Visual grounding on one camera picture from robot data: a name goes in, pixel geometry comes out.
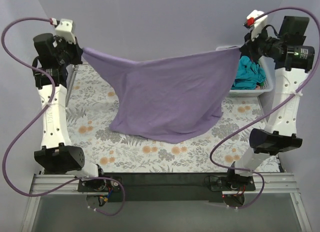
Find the purple t shirt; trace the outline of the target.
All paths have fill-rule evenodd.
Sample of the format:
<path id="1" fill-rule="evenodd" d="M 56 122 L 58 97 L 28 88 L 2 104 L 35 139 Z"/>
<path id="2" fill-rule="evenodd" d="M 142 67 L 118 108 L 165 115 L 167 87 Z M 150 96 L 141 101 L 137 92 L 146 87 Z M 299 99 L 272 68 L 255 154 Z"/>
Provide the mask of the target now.
<path id="1" fill-rule="evenodd" d="M 84 59 L 118 97 L 110 130 L 171 144 L 202 135 L 220 120 L 240 55 L 233 47 L 133 61 L 83 49 Z"/>

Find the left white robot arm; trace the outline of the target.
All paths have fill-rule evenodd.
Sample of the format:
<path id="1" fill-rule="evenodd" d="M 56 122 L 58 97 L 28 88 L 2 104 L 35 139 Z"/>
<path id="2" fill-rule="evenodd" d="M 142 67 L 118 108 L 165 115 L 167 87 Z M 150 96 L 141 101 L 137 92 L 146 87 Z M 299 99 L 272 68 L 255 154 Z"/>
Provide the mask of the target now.
<path id="1" fill-rule="evenodd" d="M 38 56 L 32 65 L 37 67 L 40 64 L 41 70 L 52 77 L 49 80 L 40 72 L 33 72 L 41 104 L 48 107 L 42 117 L 41 149 L 34 152 L 34 159 L 52 174 L 70 174 L 86 180 L 91 177 L 89 186 L 95 192 L 101 192 L 107 185 L 101 176 L 101 167 L 87 162 L 83 149 L 72 145 L 67 128 L 67 67 L 82 64 L 83 51 L 78 43 L 68 43 L 63 37 L 51 33 L 35 36 L 33 43 Z"/>

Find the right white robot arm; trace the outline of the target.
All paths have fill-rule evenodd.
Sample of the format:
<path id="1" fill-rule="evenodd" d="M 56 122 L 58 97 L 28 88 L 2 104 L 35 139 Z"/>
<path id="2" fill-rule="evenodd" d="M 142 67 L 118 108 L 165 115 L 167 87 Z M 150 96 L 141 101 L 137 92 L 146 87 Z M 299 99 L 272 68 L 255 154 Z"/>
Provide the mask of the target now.
<path id="1" fill-rule="evenodd" d="M 285 16 L 275 37 L 268 35 L 267 18 L 257 22 L 249 18 L 251 31 L 245 36 L 242 51 L 253 59 L 264 56 L 275 63 L 275 87 L 272 111 L 264 129 L 254 128 L 249 135 L 249 148 L 240 160 L 228 169 L 227 187 L 237 191 L 245 180 L 266 159 L 300 148 L 303 140 L 297 137 L 297 112 L 302 93 L 297 91 L 313 67 L 315 49 L 305 46 L 308 17 Z"/>

